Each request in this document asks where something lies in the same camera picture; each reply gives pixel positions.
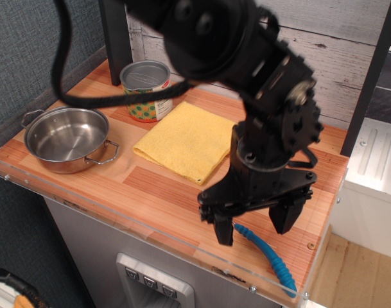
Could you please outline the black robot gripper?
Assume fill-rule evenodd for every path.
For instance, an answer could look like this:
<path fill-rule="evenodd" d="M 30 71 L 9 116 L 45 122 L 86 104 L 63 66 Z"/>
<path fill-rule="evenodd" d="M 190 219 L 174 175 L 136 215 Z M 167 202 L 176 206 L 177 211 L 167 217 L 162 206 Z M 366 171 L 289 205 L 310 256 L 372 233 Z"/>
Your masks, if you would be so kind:
<path fill-rule="evenodd" d="M 224 246 L 233 245 L 232 217 L 266 207 L 276 232 L 285 234 L 311 199 L 316 181 L 310 170 L 285 166 L 261 171 L 234 161 L 222 180 L 198 195 L 200 217 L 214 222 L 217 240 Z"/>

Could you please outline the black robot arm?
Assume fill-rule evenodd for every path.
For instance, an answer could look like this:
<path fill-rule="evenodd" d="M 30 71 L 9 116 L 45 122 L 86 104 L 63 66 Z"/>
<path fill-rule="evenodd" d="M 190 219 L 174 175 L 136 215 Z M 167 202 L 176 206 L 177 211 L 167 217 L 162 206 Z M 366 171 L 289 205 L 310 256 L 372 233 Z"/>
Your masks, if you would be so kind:
<path fill-rule="evenodd" d="M 323 127 L 312 70 L 277 36 L 277 19 L 253 1 L 127 1 L 127 12 L 164 37 L 175 70 L 192 84 L 219 82 L 241 97 L 246 118 L 232 128 L 225 177 L 198 196 L 218 242 L 232 220 L 268 208 L 288 232 L 311 197 Z"/>

